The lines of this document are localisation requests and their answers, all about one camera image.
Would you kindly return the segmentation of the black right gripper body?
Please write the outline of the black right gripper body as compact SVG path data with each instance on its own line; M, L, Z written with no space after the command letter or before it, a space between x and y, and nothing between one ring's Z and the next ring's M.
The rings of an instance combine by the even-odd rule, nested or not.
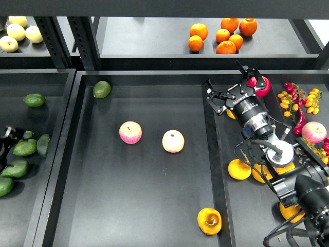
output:
M232 112L241 126L247 126L253 117L262 119L267 115L268 110L255 95L252 87L246 86L241 94L241 87L236 84L228 89L227 93L234 97L226 99L225 106Z

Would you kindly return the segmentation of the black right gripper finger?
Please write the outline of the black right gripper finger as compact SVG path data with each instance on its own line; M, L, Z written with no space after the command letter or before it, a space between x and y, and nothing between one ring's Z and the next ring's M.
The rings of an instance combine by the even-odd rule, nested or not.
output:
M203 90L205 93L205 100L219 116L228 109L226 105L227 100L236 100L236 95L232 93L216 91L210 79L206 80L203 84Z
M239 71L242 74L240 93L247 92L247 86L251 87L256 95L266 95L266 79L260 74L256 67L242 65L238 60L235 61Z

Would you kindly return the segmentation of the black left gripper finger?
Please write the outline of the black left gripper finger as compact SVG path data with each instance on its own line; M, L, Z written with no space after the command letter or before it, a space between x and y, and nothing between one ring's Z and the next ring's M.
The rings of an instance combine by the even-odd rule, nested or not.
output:
M21 140L24 138L26 130L21 128L14 128L11 126L6 126L6 132L4 137L10 140Z

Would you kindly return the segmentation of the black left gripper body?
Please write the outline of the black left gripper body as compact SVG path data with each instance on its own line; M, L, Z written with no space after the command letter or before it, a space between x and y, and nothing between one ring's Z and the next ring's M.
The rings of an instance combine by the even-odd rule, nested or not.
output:
M10 138L8 137L1 138L1 158L0 158L1 170L3 170L7 164L7 155L11 147L12 147L12 142Z

